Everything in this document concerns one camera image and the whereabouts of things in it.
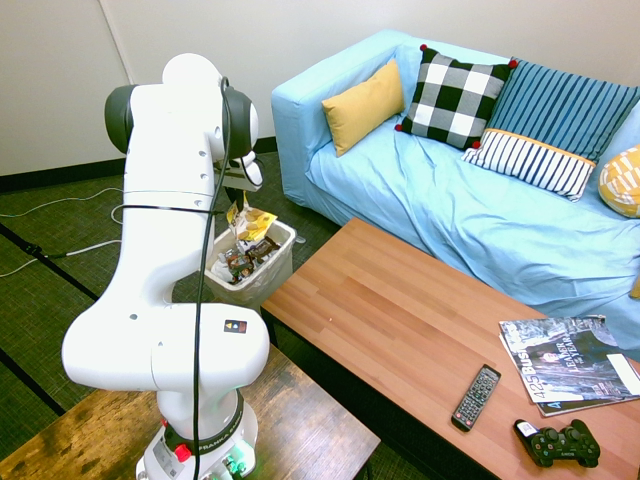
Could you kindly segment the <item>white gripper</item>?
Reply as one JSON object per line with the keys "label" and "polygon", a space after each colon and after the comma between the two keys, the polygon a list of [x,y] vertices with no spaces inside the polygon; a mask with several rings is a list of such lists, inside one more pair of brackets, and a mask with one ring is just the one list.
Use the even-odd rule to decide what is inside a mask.
{"label": "white gripper", "polygon": [[227,168],[221,170],[214,169],[215,186],[217,190],[221,188],[231,188],[241,190],[237,193],[237,207],[243,210],[247,201],[246,192],[251,190],[251,180],[246,172],[241,168]]}

